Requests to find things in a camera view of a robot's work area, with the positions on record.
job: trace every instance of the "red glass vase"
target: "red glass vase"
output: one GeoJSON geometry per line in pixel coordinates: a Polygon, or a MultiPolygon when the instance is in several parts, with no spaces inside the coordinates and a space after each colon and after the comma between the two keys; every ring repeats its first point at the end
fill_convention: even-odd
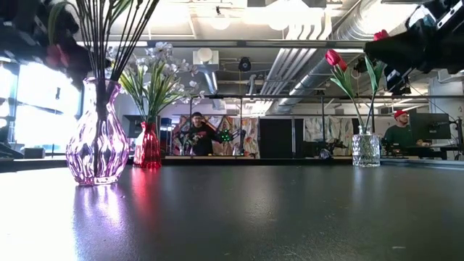
{"type": "Polygon", "coordinates": [[[133,165],[136,167],[159,169],[161,168],[160,141],[154,123],[142,123],[142,133],[136,139],[136,153],[133,165]]]}

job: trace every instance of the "computer monitor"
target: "computer monitor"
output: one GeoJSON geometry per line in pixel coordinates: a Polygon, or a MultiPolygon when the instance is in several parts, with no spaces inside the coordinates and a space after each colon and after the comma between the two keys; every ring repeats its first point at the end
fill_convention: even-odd
{"type": "Polygon", "coordinates": [[[445,113],[412,113],[409,123],[415,140],[451,139],[449,115],[445,113]]]}

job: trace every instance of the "red cap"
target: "red cap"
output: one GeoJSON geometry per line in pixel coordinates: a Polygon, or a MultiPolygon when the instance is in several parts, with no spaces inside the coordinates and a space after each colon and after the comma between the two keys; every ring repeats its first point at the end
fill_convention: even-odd
{"type": "Polygon", "coordinates": [[[405,112],[403,110],[397,110],[397,112],[394,113],[394,119],[397,119],[399,116],[401,116],[403,114],[407,114],[407,112],[405,112]]]}

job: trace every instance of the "green shirt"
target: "green shirt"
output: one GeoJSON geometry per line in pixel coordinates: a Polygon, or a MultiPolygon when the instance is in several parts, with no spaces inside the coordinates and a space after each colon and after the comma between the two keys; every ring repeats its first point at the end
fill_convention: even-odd
{"type": "Polygon", "coordinates": [[[396,125],[388,128],[384,137],[390,144],[399,144],[401,147],[415,146],[410,126],[398,127],[396,125]]]}

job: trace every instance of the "vase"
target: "vase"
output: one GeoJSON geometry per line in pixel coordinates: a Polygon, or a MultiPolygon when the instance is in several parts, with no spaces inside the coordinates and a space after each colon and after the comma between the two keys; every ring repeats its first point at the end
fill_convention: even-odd
{"type": "Polygon", "coordinates": [[[154,123],[142,123],[142,133],[136,139],[136,153],[133,165],[136,167],[159,169],[161,167],[160,141],[154,123]]]}
{"type": "Polygon", "coordinates": [[[380,166],[380,139],[367,127],[359,126],[359,134],[353,135],[353,165],[359,167],[380,166]]]}
{"type": "Polygon", "coordinates": [[[80,185],[114,183],[129,156],[129,143],[113,105],[121,85],[89,78],[84,86],[89,108],[66,147],[67,166],[80,185]]]}

